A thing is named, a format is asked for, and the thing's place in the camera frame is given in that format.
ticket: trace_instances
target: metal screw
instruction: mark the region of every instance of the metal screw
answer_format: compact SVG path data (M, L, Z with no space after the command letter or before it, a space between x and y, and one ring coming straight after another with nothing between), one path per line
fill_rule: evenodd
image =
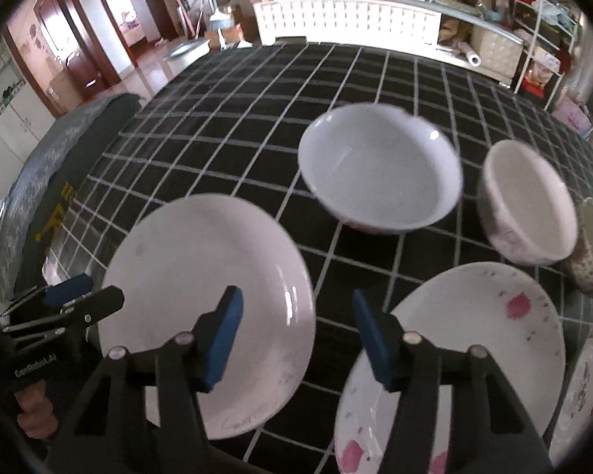
M487 357L487 349L483 346L479 346L478 344L470 347L470 353L472 353L472 356L475 358L483 359Z
M193 342L193 334L188 331L182 331L174 337L174 342L179 346L187 346Z
M404 335L402 335L402 340L404 340L407 344L416 346L422 342L422 335L415 331L407 331Z
M120 360L127 354L128 350L125 349L123 346L115 346L110 351L108 351L108 356L113 360Z

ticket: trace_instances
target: pink flower petal design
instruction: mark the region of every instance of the pink flower petal design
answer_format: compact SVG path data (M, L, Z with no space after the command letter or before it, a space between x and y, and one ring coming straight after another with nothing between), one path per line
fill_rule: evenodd
M343 474L356 472L361 464L363 454L365 454L365 451L361 448L361 445L355 440L350 440L345 446L343 456L340 458L340 472Z
M507 318L518 320L525 317L532 309L532 304L525 294L519 294L507 302Z
M435 456L428 466L428 474L444 474L446 472L446 460L448 460L448 450Z

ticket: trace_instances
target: plate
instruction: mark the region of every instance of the plate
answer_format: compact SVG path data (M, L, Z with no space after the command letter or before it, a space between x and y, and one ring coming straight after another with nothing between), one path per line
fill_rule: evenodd
M457 204L461 163L446 135L392 105L358 103L324 113L298 148L304 181L337 218L363 231L428 226Z
M569 382L558 421L553 431L549 457L554 466L568 453L571 446L593 421L593 327Z
M539 434L556 408L565 346L556 309L542 287L514 267L470 263L441 273L406 297L392 314L441 348L488 348L514 386ZM446 463L451 388L440 388L429 474ZM399 394L376 382L364 351L343 390L334 445L340 472L376 474L391 433Z
M104 286L125 294L98 325L102 351L158 348L215 309L228 285L244 316L225 376L199 394L210 439L243 434L275 415L296 391L312 353L315 311L301 254L266 212L242 199L200 194L147 216L116 251ZM147 416L158 424L155 388Z

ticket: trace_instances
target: checkered surface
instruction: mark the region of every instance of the checkered surface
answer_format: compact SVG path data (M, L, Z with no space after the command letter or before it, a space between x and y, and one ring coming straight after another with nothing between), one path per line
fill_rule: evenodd
M464 195L442 221L404 236L342 226L300 178L297 148L327 110L358 102L397 105L435 123L462 157ZM329 45L208 55L167 85L119 135L80 188L51 248L62 277L87 272L100 286L118 245L159 206L207 192L266 210L298 244L317 304L305 380L261 429L217 443L278 474L337 472L334 416L361 344L355 288L392 308L422 282L475 261L505 260L478 221L476 184L488 148L502 139L536 148L574 201L593 196L593 150L531 103L470 72L414 56ZM589 300L560 267L524 269L561 315L572 360L593 321Z

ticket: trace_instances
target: finger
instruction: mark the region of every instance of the finger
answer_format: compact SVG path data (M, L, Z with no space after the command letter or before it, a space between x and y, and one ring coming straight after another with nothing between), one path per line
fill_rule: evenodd
M44 440L45 438L51 437L51 435L57 431L59 426L57 418L54 415L51 415L51 417L52 419L50 419L44 426L31 431L26 431L26 436L29 438L35 438L36 440Z
M48 399L44 399L35 411L21 413L17 416L17 423L24 431L39 428L45 425L53 416L53 404Z
M39 405L44 401L44 392L46 390L46 383L44 380L38 381L33 385L29 385L21 392L16 392L16 399L19 402L20 408L25 413L35 411Z

